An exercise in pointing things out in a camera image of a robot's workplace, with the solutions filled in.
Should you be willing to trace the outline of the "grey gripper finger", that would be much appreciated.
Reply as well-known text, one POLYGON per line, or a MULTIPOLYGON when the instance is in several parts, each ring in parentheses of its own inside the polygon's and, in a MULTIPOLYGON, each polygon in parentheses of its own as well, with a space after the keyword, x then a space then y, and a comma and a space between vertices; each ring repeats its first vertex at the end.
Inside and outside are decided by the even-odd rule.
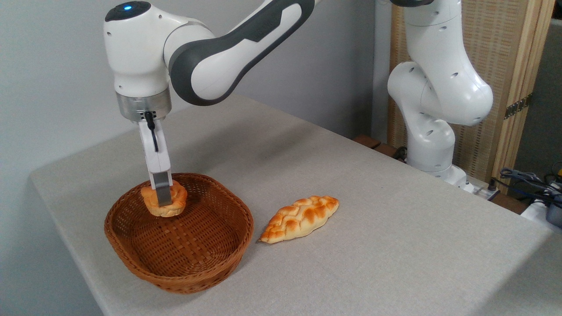
POLYGON ((171 186, 173 181, 171 179, 171 172, 158 172, 153 173, 153 189, 156 191, 157 202, 159 207, 171 205, 171 186))

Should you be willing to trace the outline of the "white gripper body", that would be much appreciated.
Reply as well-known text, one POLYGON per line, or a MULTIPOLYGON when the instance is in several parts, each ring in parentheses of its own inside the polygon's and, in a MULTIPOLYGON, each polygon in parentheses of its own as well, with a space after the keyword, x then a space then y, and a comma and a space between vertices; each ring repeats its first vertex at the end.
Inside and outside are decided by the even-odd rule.
POLYGON ((146 158, 149 179, 153 189, 153 173, 171 172, 169 153, 167 150, 165 134, 160 120, 155 120, 154 130, 150 130, 147 122, 138 123, 142 138, 144 155, 146 158))

